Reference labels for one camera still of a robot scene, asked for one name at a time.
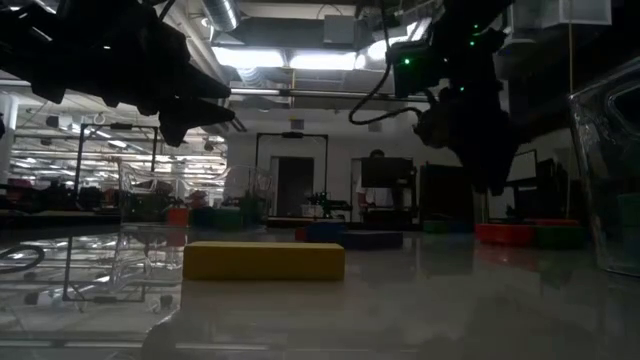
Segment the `grey ceiling unit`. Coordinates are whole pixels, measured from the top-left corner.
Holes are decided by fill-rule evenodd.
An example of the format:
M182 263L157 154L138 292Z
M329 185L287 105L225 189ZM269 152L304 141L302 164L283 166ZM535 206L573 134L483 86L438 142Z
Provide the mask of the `grey ceiling unit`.
M352 16L325 15L323 25L324 44L342 46L354 43L356 21Z

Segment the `black metal frame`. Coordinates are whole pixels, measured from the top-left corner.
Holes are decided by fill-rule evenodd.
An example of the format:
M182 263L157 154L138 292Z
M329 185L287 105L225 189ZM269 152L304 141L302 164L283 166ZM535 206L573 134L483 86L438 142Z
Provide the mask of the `black metal frame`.
M301 131L259 132L254 165L271 177L272 217L307 217L308 197L327 190L329 136Z
M115 122L108 125L111 130L120 130L120 131L133 131L134 129L138 129L140 131L144 131L146 129L150 129L153 131L153 139L152 139L152 153L151 153L151 165L150 171L154 172L156 169L156 157L157 157L157 148L158 148L158 140L159 140L159 127L158 126L148 126L148 125L135 125L129 123ZM85 136L85 131L87 128L93 128L95 131L101 130L103 125L97 124L89 124L89 123L81 123L80 124L80 133L78 138L78 148L77 148L77 157L76 157L76 167L75 167L75 176L74 176L74 184L73 184L73 194L76 198L79 197L80 190L80 172L82 170L82 157L84 150L84 143L86 140L91 138L93 134Z

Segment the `long purple block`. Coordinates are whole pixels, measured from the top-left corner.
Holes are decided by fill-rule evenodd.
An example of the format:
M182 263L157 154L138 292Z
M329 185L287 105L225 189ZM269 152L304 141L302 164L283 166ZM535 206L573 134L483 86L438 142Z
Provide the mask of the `long purple block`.
M402 232L359 232L348 231L338 242L347 250L389 250L403 246Z

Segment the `clear plastic bin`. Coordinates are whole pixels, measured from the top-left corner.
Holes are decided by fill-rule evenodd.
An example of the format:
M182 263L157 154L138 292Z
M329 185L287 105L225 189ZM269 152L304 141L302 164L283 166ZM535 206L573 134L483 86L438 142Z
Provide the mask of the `clear plastic bin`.
M119 166L119 202L125 224L171 226L169 208L212 207L238 209L244 228L261 225L268 217L271 177L255 167L224 169L200 164L180 165L156 172Z
M568 102L597 264L640 278L640 56Z

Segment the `fluorescent ceiling light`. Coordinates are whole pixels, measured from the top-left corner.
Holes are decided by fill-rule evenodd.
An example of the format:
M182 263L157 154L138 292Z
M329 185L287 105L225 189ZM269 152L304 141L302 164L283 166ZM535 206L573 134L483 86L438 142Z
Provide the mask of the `fluorescent ceiling light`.
M257 67L280 68L285 60L278 50L253 50L213 47L212 51L221 65L240 69Z
M290 61L289 67L301 70L343 70L352 71L357 55L349 53L298 53Z

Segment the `white ceiling box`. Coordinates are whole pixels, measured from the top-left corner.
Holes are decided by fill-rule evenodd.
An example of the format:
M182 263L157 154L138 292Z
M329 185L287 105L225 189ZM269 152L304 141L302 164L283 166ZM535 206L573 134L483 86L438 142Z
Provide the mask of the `white ceiling box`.
M515 29L612 24L611 0L514 0L509 13Z

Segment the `silver ventilation duct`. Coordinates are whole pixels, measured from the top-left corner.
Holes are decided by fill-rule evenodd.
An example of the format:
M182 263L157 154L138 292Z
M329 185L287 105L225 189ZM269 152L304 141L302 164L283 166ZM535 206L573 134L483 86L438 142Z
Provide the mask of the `silver ventilation duct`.
M204 13L216 31L233 31L241 22L235 0L202 0Z

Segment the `black cabinet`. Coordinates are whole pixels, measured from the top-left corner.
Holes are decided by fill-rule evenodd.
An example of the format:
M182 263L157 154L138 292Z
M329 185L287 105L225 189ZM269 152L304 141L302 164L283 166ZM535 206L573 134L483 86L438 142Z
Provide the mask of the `black cabinet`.
M361 160L362 185L391 188L395 207L370 207L361 213L365 223L410 225L416 216L416 168L409 158L369 157Z
M428 164L420 167L421 221L474 220L472 185L462 167Z

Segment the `long yellow block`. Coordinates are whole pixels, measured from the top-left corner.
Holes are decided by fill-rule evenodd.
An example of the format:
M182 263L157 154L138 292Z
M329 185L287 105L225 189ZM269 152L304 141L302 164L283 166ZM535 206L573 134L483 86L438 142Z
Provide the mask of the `long yellow block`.
M190 281L341 281L345 249L334 243L203 241L187 245Z

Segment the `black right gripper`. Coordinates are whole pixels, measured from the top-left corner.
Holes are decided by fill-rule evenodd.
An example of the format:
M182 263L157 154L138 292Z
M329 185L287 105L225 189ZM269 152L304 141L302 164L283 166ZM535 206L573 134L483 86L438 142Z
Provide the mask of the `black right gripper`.
M414 133L425 146L472 154L464 168L477 193L504 193L514 152L520 146L519 131L501 107L502 90L502 84L444 87L437 98L430 98L430 108L414 125ZM497 153L479 153L480 149Z

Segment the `whiteboard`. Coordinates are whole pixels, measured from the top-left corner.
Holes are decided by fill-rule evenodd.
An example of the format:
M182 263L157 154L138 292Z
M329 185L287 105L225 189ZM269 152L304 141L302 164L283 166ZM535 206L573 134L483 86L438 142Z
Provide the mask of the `whiteboard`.
M514 156L507 177L508 182L533 179L536 177L537 151L529 150Z

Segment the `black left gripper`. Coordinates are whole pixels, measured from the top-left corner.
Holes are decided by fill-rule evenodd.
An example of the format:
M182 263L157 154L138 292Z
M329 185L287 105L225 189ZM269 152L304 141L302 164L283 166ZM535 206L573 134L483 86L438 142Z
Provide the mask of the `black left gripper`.
M229 122L235 112L197 98L222 99L231 89L196 67L184 34L151 4L29 6L29 83L59 103L67 90L102 98L109 107L159 114L165 143L179 147L196 127Z

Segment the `grey ceiling pipe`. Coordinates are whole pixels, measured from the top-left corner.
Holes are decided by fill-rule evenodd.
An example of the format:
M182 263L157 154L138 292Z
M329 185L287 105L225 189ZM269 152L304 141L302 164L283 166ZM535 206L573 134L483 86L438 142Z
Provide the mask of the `grey ceiling pipe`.
M363 92L345 92L345 91L321 91L321 90L304 90L304 89L279 89L279 88L232 88L232 95L245 96L263 96L263 97L291 97L291 98L326 98L326 99L355 99L359 100L367 96ZM414 102L426 103L428 98L425 96L409 96L407 98L399 98L393 94L374 94L370 97L373 101L386 102Z

